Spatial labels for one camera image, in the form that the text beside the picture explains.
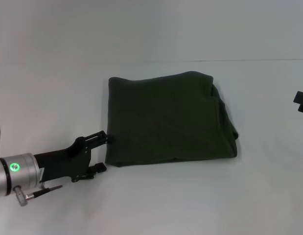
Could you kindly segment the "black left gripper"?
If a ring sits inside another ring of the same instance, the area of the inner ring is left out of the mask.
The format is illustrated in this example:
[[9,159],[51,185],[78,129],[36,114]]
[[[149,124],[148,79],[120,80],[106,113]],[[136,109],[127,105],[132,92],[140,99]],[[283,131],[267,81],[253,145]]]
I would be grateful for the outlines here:
[[71,177],[74,181],[91,180],[97,173],[107,170],[104,163],[97,163],[89,166],[91,161],[91,151],[87,148],[97,148],[104,144],[111,144],[114,138],[104,131],[97,132],[87,137],[78,137],[68,148],[35,154],[34,157],[39,168],[43,168],[41,181],[51,181],[62,177]]

